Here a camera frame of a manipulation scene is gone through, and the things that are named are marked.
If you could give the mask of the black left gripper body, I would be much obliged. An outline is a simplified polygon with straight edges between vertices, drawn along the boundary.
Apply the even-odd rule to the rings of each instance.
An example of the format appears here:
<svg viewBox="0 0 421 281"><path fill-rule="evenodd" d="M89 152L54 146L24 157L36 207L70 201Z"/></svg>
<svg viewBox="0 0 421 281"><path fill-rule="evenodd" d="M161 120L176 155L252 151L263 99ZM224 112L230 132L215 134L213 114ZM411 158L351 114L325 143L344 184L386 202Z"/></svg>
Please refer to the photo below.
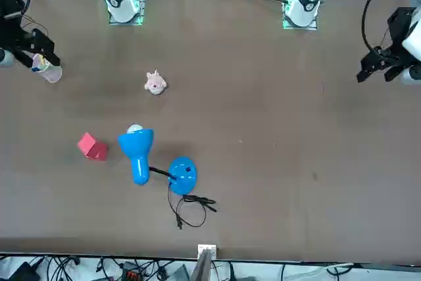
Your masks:
<svg viewBox="0 0 421 281"><path fill-rule="evenodd" d="M420 55L420 7L399 7L387 19L391 45L385 56Z"/></svg>

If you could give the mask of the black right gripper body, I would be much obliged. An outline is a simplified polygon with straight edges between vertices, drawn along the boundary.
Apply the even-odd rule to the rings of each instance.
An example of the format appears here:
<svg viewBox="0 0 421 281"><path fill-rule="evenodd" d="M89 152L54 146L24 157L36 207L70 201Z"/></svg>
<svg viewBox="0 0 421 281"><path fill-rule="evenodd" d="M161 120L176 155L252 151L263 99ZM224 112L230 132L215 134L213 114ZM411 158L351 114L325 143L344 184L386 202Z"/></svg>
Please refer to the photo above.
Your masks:
<svg viewBox="0 0 421 281"><path fill-rule="evenodd" d="M1 48L30 51L29 33L21 27L23 0L1 0Z"/></svg>

